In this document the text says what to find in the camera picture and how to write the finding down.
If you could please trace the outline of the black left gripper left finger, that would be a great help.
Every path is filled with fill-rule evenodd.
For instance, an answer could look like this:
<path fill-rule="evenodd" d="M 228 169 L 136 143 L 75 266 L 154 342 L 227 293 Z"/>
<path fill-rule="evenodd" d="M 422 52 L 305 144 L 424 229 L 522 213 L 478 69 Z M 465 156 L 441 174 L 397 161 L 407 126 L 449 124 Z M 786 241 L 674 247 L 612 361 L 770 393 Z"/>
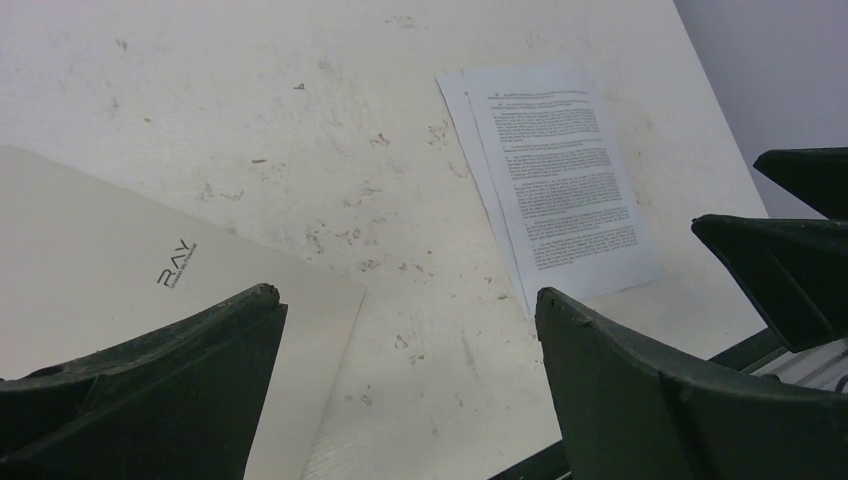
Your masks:
<path fill-rule="evenodd" d="M 240 479 L 287 307 L 258 284 L 1 384 L 5 479 Z"/>

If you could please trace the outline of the printed paper sheet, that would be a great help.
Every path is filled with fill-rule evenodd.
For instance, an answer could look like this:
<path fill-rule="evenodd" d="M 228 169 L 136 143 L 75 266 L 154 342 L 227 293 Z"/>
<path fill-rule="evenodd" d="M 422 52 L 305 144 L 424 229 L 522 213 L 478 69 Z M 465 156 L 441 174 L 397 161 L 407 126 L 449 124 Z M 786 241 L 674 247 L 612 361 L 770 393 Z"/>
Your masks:
<path fill-rule="evenodd" d="M 585 300 L 660 277 L 594 80 L 556 63 L 462 75 L 524 295 Z"/>

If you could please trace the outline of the white folder with black inside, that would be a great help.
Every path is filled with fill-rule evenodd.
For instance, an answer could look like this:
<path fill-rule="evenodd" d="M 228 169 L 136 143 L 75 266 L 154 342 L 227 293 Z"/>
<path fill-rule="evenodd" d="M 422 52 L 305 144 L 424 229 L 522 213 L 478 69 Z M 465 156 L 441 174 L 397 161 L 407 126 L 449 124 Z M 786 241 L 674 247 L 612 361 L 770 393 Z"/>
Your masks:
<path fill-rule="evenodd" d="M 258 283 L 288 308 L 247 461 L 298 479 L 365 289 L 18 147 L 1 150 L 1 375 L 171 324 Z"/>

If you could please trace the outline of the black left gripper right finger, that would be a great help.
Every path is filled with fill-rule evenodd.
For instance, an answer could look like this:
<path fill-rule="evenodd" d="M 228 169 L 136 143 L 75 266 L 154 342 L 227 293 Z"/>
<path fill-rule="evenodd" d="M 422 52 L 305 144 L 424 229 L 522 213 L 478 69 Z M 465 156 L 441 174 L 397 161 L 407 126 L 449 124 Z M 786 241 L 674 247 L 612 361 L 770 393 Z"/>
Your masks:
<path fill-rule="evenodd" d="M 553 288 L 536 328 L 578 479 L 843 479 L 847 398 L 703 360 Z"/>

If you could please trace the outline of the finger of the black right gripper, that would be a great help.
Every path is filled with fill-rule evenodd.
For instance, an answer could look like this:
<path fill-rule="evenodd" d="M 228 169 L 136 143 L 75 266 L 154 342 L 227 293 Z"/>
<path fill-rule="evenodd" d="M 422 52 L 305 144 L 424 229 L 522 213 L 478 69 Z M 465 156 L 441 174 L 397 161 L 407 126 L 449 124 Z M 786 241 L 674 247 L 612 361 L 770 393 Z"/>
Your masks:
<path fill-rule="evenodd" d="M 691 230 L 788 350 L 847 337 L 845 220 L 708 214 Z"/>
<path fill-rule="evenodd" d="M 755 170 L 830 220 L 847 219 L 847 148 L 769 150 Z"/>

